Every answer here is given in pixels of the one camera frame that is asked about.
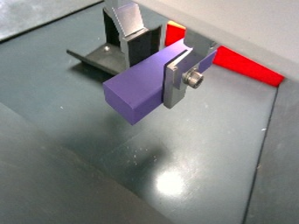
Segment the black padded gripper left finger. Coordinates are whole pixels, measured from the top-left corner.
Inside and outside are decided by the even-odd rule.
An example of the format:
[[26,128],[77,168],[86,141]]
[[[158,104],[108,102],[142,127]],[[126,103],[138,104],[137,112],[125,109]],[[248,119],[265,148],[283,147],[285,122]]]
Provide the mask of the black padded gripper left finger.
[[125,66],[130,67],[150,56],[150,31],[144,26],[138,5],[130,0],[105,0],[108,15],[118,34]]

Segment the silver bolted gripper right finger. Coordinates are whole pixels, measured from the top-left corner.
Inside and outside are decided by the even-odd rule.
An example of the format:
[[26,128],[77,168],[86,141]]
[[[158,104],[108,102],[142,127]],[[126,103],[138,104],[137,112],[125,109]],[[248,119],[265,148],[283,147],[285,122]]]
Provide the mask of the silver bolted gripper right finger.
[[203,72],[211,67],[219,44],[192,30],[174,43],[182,51],[166,62],[162,70],[162,105],[170,109],[182,99],[186,87],[203,83]]

